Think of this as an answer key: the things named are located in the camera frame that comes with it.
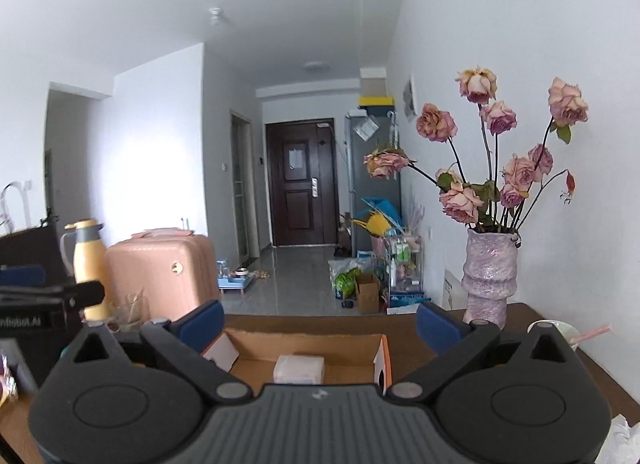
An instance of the picture frame on wall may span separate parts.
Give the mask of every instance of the picture frame on wall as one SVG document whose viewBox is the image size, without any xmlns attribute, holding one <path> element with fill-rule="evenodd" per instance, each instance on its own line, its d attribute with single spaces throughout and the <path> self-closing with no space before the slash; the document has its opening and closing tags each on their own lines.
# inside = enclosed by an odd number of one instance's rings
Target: picture frame on wall
<svg viewBox="0 0 640 464">
<path fill-rule="evenodd" d="M 402 90 L 402 102 L 404 103 L 404 115 L 409 122 L 413 121 L 418 115 L 418 101 L 415 97 L 414 75 L 409 74 L 409 79 Z"/>
</svg>

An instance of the wooden table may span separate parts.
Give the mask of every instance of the wooden table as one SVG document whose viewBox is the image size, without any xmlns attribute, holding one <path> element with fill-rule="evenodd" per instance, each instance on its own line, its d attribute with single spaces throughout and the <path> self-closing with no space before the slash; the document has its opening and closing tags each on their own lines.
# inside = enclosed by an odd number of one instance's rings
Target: wooden table
<svg viewBox="0 0 640 464">
<path fill-rule="evenodd" d="M 453 311 L 462 319 L 463 311 Z M 522 332 L 540 315 L 523 303 L 510 304 L 505 330 Z M 435 357 L 415 331 L 415 316 L 348 316 L 348 317 L 291 317 L 291 316 L 235 316 L 225 318 L 226 325 L 254 332 L 305 332 L 309 334 L 384 333 L 389 342 L 391 371 L 394 380 L 427 363 Z M 622 414 L 630 425 L 640 422 L 640 405 L 616 381 L 580 349 L 578 356 L 595 383 L 609 401 L 613 416 Z M 0 433 L 9 441 L 27 464 L 40 464 L 27 428 L 29 399 L 22 398 L 11 410 L 0 412 Z"/>
</svg>

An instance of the yellow thermos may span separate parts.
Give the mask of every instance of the yellow thermos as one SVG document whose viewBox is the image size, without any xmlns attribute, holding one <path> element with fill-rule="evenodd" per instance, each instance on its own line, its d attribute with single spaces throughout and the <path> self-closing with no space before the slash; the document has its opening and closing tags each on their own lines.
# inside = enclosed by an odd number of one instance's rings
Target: yellow thermos
<svg viewBox="0 0 640 464">
<path fill-rule="evenodd" d="M 87 307 L 84 310 L 84 316 L 89 321 L 106 319 L 112 316 L 113 292 L 111 277 L 104 262 L 104 253 L 107 248 L 100 239 L 100 230 L 102 228 L 103 224 L 98 224 L 97 220 L 81 220 L 75 224 L 66 225 L 65 229 L 68 231 L 60 237 L 62 259 L 69 272 L 73 272 L 76 284 L 98 280 L 104 287 L 104 300 L 102 303 Z M 76 238 L 73 266 L 69 262 L 68 256 L 66 256 L 65 239 L 67 237 Z"/>
</svg>

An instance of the suitcase handle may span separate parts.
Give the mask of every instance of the suitcase handle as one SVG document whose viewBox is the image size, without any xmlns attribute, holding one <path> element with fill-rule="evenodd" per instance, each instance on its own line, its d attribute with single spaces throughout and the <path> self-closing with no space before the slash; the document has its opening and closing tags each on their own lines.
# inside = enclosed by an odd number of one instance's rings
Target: suitcase handle
<svg viewBox="0 0 640 464">
<path fill-rule="evenodd" d="M 193 231 L 180 228 L 156 228 L 139 233 L 133 233 L 131 238 L 156 238 L 156 237 L 191 237 Z"/>
</svg>

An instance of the tiled floor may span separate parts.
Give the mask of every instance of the tiled floor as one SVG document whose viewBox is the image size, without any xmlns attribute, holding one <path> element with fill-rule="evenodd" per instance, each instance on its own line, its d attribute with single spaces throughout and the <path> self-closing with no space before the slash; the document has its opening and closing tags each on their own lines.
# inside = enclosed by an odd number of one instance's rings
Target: tiled floor
<svg viewBox="0 0 640 464">
<path fill-rule="evenodd" d="M 249 269 L 269 273 L 254 280 L 244 296 L 236 290 L 222 295 L 226 314 L 265 316 L 357 316 L 357 308 L 345 309 L 336 300 L 329 280 L 328 261 L 333 247 L 271 248 Z"/>
</svg>

